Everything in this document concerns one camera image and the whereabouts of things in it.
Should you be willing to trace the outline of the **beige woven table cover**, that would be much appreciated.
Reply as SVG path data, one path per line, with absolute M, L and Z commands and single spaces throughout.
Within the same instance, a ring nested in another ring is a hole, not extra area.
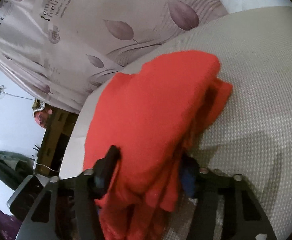
M 141 70 L 162 54 L 200 50 L 221 63 L 233 85 L 221 115 L 191 155 L 215 174 L 241 175 L 277 239 L 292 234 L 292 7 L 237 12 L 182 34 L 130 63 Z

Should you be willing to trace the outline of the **dark green bag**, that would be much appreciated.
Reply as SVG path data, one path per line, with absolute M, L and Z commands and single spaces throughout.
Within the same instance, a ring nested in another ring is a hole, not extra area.
M 0 151 L 0 180 L 16 190 L 27 176 L 33 176 L 33 161 L 15 152 Z

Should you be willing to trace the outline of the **red knit sweater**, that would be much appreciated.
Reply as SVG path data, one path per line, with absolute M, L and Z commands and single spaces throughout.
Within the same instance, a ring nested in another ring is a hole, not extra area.
M 203 51 L 164 54 L 136 74 L 116 74 L 90 123 L 83 168 L 111 146 L 117 164 L 97 201 L 106 239 L 160 239 L 179 200 L 181 156 L 220 115 L 232 85 L 218 78 L 220 61 Z

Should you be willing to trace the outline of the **dark wooden cabinet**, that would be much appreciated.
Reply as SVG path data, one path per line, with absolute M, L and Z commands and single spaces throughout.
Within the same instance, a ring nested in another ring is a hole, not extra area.
M 35 173 L 45 177 L 60 173 L 62 160 L 78 115 L 63 109 L 53 110 L 38 150 Z

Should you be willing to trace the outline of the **purple patterned bedding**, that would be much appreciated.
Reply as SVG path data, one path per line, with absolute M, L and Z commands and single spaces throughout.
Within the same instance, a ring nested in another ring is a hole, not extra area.
M 0 210 L 0 239 L 15 240 L 22 222 Z

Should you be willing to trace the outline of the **beige leaf print curtain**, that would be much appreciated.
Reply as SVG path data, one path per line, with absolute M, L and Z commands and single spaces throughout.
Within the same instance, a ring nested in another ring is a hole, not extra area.
M 1 0 L 0 70 L 79 113 L 125 66 L 226 14 L 221 0 Z

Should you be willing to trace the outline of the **red decorative item on cabinet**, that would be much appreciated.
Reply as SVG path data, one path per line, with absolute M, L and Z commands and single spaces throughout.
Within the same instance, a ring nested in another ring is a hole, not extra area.
M 32 106 L 32 116 L 35 122 L 42 128 L 46 128 L 50 116 L 53 114 L 53 107 L 42 100 L 35 99 Z

